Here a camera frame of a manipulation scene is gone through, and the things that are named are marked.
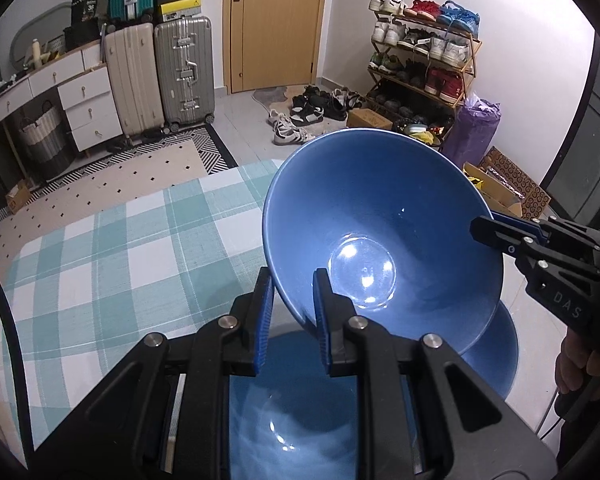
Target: rug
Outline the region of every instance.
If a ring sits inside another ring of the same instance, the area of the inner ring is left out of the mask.
[[[262,104],[267,110],[275,110],[281,114],[289,115],[291,111],[294,96],[301,95],[306,85],[277,86],[275,88],[265,88],[264,90],[255,90],[253,99]],[[304,129],[312,136],[318,137],[323,134],[336,132],[347,127],[347,121],[335,121],[334,119],[324,118],[320,123],[311,124]]]

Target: shelf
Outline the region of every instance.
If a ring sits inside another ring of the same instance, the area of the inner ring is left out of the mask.
[[[369,71],[369,73],[372,76],[378,76],[378,77],[381,77],[382,79],[387,79],[388,81],[393,81],[394,83],[398,83],[398,85],[404,86],[405,88],[408,88],[409,90],[413,90],[414,92],[417,92],[418,94],[424,95],[424,97],[428,97],[432,101],[435,101],[441,105],[451,108],[452,110],[455,110],[457,107],[461,106],[462,103],[464,102],[464,96],[461,96],[455,103],[448,103],[444,99],[441,99],[440,97],[437,97],[428,92],[425,92],[422,88],[418,88],[417,86],[412,86],[408,83],[405,83],[404,81],[400,81],[397,77],[394,77],[394,76],[388,75],[388,74],[384,74],[384,73],[379,72],[378,70],[374,70],[372,68],[367,68],[367,70]]]
[[[401,52],[407,52],[408,54],[411,54],[413,56],[413,59],[426,60],[431,66],[433,66],[435,68],[443,68],[444,70],[449,70],[449,72],[455,72],[457,74],[467,74],[470,76],[474,75],[474,70],[469,67],[469,65],[471,65],[471,61],[467,61],[466,65],[463,68],[457,68],[455,66],[449,65],[448,63],[445,63],[442,60],[434,59],[432,57],[427,56],[426,54],[418,52],[417,50],[413,50],[412,48],[407,48],[407,47],[401,46],[401,45],[393,46],[393,45],[389,45],[386,43],[380,43],[379,41],[375,41],[375,40],[371,40],[371,43],[373,43],[376,46],[387,47],[386,52],[388,52],[392,48],[394,48],[396,50],[400,50]]]
[[[466,38],[468,40],[473,41],[474,43],[482,44],[480,40],[474,38],[470,32],[466,30],[462,30],[462,28],[449,27],[448,25],[442,25],[438,22],[432,22],[431,20],[423,20],[421,18],[414,18],[411,16],[403,16],[398,14],[392,14],[390,12],[382,12],[381,10],[373,10],[376,16],[386,16],[388,18],[393,18],[396,20],[401,20],[403,22],[416,23],[417,25],[421,25],[423,27],[435,28],[437,30],[442,30],[443,32],[448,32],[449,34],[453,34],[455,36],[460,36],[462,38]]]

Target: drawer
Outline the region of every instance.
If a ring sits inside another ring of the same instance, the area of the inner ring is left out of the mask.
[[[31,74],[29,77],[31,92],[35,97],[82,72],[84,72],[84,65],[81,52],[63,56],[57,61],[43,66],[35,74]]]
[[[106,67],[71,79],[71,81],[58,87],[64,110],[108,92],[111,92],[111,85]]]
[[[118,115],[113,114],[101,117],[73,130],[72,135],[78,150],[83,151],[105,140],[122,135],[122,128],[120,127]]]
[[[0,96],[0,121],[33,99],[29,78],[18,81]]]
[[[108,115],[116,115],[116,104],[111,92],[99,95],[66,111],[72,130]]]

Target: plastic bag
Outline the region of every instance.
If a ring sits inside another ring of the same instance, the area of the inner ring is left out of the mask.
[[[442,147],[442,154],[458,168],[465,162],[478,166],[500,124],[500,105],[471,92],[458,110],[456,122]]]

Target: door frame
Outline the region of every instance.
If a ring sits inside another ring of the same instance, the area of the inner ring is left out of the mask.
[[[318,70],[318,54],[320,54],[320,34],[322,32],[322,19],[324,17],[324,1],[318,3],[318,21],[315,31],[314,43],[314,69],[311,72],[311,83],[315,84]],[[228,94],[232,94],[231,82],[231,5],[232,0],[222,0],[222,78]]]

